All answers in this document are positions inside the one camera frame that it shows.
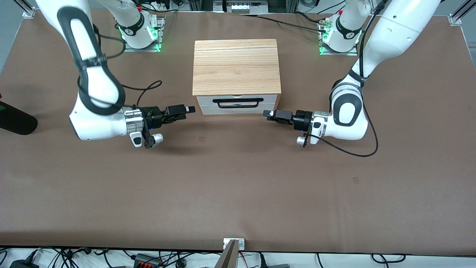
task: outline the drawer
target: drawer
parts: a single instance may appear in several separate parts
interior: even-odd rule
[[[214,103],[213,105],[200,105],[200,110],[203,115],[263,113],[263,110],[273,111],[274,106],[274,103],[259,103],[258,106],[254,108],[240,108],[239,106],[233,108],[219,108],[218,105]]]
[[[201,105],[214,105],[217,106],[217,101],[216,100],[230,100],[230,102],[222,102],[219,101],[221,106],[225,105],[253,105],[256,103],[256,101],[243,101],[243,102],[238,102],[238,100],[243,100],[243,99],[260,99],[259,103],[260,104],[265,104],[265,103],[272,103],[275,104],[276,100],[278,99],[277,94],[271,94],[271,95],[225,95],[225,96],[197,96],[197,101],[198,104]]]

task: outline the drawer handle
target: drawer handle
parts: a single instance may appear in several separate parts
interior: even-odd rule
[[[218,104],[218,107],[221,109],[230,109],[230,108],[256,108],[259,105],[259,102],[262,102],[263,98],[254,98],[254,99],[214,99],[213,102]],[[220,105],[221,103],[250,103],[256,102],[252,105]]]

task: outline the brown table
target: brown table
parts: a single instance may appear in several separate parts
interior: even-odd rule
[[[103,34],[112,16],[94,10]],[[273,18],[311,26],[298,15]],[[125,84],[163,85],[143,105],[193,105],[194,40],[276,38],[280,109],[326,110],[355,57],[320,56],[314,32],[233,14],[180,13],[163,51],[109,61]],[[120,49],[103,42],[106,53]],[[0,78],[4,101],[39,120],[29,136],[0,130],[0,244],[476,254],[476,72],[459,27],[431,20],[404,55],[377,67],[365,99],[380,150],[357,158],[259,115],[203,117],[160,129],[165,141],[77,139],[68,122],[77,71],[41,14],[24,20]],[[127,92],[127,103],[138,93]],[[353,152],[361,141],[332,142]]]

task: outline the wooden box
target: wooden box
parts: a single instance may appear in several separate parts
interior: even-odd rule
[[[192,94],[203,115],[275,110],[281,95],[276,40],[195,41]]]

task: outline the red wire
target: red wire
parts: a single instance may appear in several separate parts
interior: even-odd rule
[[[243,259],[243,261],[245,262],[246,268],[248,268],[248,263],[246,263],[245,256],[244,256],[243,253],[241,253],[241,252],[240,252],[240,255],[241,255],[241,258]]]

